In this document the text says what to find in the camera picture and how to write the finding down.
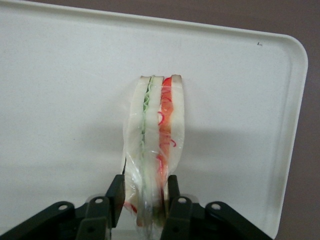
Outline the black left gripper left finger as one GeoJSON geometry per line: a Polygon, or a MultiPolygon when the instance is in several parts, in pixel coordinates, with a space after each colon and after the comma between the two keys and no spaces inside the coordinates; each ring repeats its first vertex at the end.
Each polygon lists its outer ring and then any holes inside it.
{"type": "Polygon", "coordinates": [[[117,174],[103,195],[76,208],[56,202],[3,233],[2,240],[110,240],[125,201],[125,176],[117,174]]]}

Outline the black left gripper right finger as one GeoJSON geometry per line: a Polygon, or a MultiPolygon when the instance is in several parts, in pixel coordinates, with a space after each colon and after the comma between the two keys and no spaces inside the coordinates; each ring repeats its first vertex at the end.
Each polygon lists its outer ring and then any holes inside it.
{"type": "Polygon", "coordinates": [[[176,175],[167,182],[169,213],[162,240],[270,240],[266,233],[221,201],[205,207],[180,194],[176,175]]]}

